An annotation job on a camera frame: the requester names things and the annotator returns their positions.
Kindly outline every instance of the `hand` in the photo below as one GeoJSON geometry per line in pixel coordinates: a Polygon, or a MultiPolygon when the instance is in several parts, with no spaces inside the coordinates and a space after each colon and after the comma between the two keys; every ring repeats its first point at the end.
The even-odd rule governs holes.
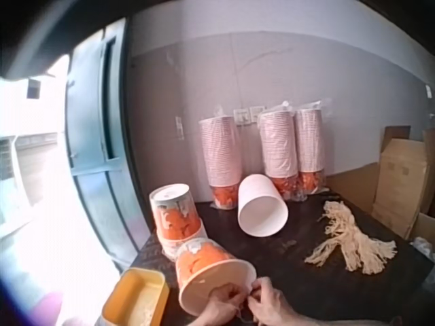
{"type": "Polygon", "coordinates": [[[281,291],[272,287],[269,277],[259,278],[252,283],[253,293],[247,298],[254,322],[268,326],[299,325],[302,319],[287,303],[281,291]]]}
{"type": "Polygon", "coordinates": [[[214,289],[201,315],[191,326],[222,326],[233,319],[246,300],[246,290],[234,284],[214,289]]]}

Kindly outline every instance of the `stack of paper cups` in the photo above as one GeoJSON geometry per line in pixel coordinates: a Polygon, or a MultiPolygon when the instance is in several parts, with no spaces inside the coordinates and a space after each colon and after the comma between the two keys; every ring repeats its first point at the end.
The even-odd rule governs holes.
{"type": "Polygon", "coordinates": [[[292,114],[289,111],[263,113],[258,125],[266,175],[284,199],[292,199],[298,192],[298,158],[292,114]]]}
{"type": "Polygon", "coordinates": [[[296,144],[302,186],[314,194],[324,186],[325,153],[320,109],[296,111],[296,144]]]}
{"type": "Polygon", "coordinates": [[[185,241],[206,238],[189,186],[183,183],[166,185],[150,194],[157,237],[163,253],[175,261],[177,250],[185,241]]]}
{"type": "Polygon", "coordinates": [[[232,117],[213,117],[199,122],[205,168],[219,209],[237,206],[242,176],[239,136],[232,117]]]}

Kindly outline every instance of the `window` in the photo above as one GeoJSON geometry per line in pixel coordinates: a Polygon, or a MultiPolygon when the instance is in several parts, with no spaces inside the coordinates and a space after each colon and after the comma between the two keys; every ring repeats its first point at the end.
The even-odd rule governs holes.
{"type": "Polygon", "coordinates": [[[12,168],[11,145],[9,139],[0,139],[0,180],[14,176],[12,168]]]}
{"type": "Polygon", "coordinates": [[[41,93],[41,82],[39,80],[29,78],[29,84],[27,86],[27,98],[37,100],[39,99],[40,93],[41,93]]]}

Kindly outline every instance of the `paper cup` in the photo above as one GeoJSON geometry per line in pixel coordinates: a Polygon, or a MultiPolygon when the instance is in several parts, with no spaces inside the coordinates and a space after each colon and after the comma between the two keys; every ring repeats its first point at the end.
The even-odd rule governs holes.
{"type": "Polygon", "coordinates": [[[317,172],[325,168],[321,111],[301,109],[296,112],[296,144],[299,171],[317,172]]]}
{"type": "Polygon", "coordinates": [[[297,174],[296,137],[291,113],[262,113],[258,121],[266,175],[273,178],[288,178],[297,174]]]}
{"type": "Polygon", "coordinates": [[[201,220],[201,227],[199,228],[198,232],[184,240],[167,240],[163,238],[158,232],[157,232],[157,237],[162,245],[163,254],[171,261],[175,261],[177,259],[177,251],[182,246],[183,243],[188,242],[189,240],[195,238],[208,238],[202,220],[201,220]]]}
{"type": "Polygon", "coordinates": [[[299,197],[301,187],[298,179],[298,174],[288,178],[271,178],[274,186],[284,200],[293,200],[299,197]]]}
{"type": "Polygon", "coordinates": [[[299,172],[300,184],[306,195],[313,195],[323,190],[326,185],[325,172],[299,172]]]}
{"type": "Polygon", "coordinates": [[[210,186],[228,187],[242,175],[241,151],[232,117],[213,117],[199,122],[205,169],[210,186]]]}
{"type": "Polygon", "coordinates": [[[232,283],[250,292],[257,277],[251,263],[235,258],[210,239],[185,242],[178,250],[175,267],[180,306],[194,316],[204,310],[213,289],[232,283]]]}
{"type": "Polygon", "coordinates": [[[167,240],[185,240],[196,234],[201,220],[190,194],[183,183],[166,185],[150,194],[157,232],[167,240]]]}
{"type": "Polygon", "coordinates": [[[251,236],[271,236],[283,228],[288,208],[264,175],[246,177],[239,188],[239,225],[251,236]]]}
{"type": "Polygon", "coordinates": [[[239,184],[230,187],[211,187],[213,199],[219,209],[230,210],[237,207],[239,184]]]}

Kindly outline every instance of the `floor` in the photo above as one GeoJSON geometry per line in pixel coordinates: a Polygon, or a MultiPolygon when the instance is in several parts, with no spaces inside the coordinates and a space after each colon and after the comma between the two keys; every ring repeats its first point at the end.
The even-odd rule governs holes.
{"type": "Polygon", "coordinates": [[[57,144],[43,160],[36,159],[40,180],[32,184],[40,183],[38,200],[22,210],[31,221],[2,239],[0,272],[24,311],[43,318],[55,313],[53,300],[58,300],[56,325],[71,319],[94,325],[120,275],[82,208],[63,134],[57,144]],[[53,311],[40,309],[45,301],[51,302],[48,309],[53,311]]]}

